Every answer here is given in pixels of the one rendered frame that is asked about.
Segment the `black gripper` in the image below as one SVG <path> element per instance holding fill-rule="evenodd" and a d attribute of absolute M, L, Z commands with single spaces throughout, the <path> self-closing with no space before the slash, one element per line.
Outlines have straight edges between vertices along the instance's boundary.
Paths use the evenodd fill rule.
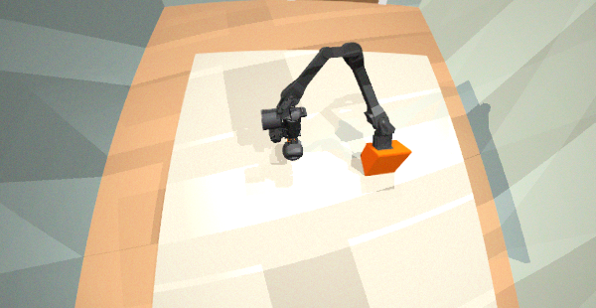
<path fill-rule="evenodd" d="M 289 141 L 289 142 L 285 142 L 285 157 L 286 158 L 302 157 L 303 156 L 303 146 L 302 146 L 301 141 L 298 139 L 298 137 L 301 136 L 301 124 L 296 129 L 289 129 L 284 125 L 284 131 L 286 131 L 286 133 L 288 135 L 288 141 Z"/>

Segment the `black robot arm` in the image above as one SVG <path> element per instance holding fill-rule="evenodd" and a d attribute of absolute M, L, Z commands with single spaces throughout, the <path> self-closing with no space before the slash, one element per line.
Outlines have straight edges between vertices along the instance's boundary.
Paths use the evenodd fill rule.
<path fill-rule="evenodd" d="M 375 129 L 372 136 L 372 146 L 377 151 L 394 149 L 392 147 L 392 134 L 396 128 L 389 123 L 387 113 L 375 96 L 365 69 L 365 56 L 361 45 L 353 42 L 338 47 L 321 48 L 300 76 L 282 90 L 276 108 L 260 109 L 262 130 L 268 130 L 270 140 L 273 143 L 281 142 L 283 137 L 288 139 L 288 135 L 284 131 L 284 125 L 289 129 L 296 129 L 301 124 L 301 117 L 308 116 L 306 107 L 293 106 L 299 103 L 308 84 L 322 66 L 332 58 L 343 58 L 353 71 L 367 106 L 367 111 L 364 112 L 366 121 Z"/>

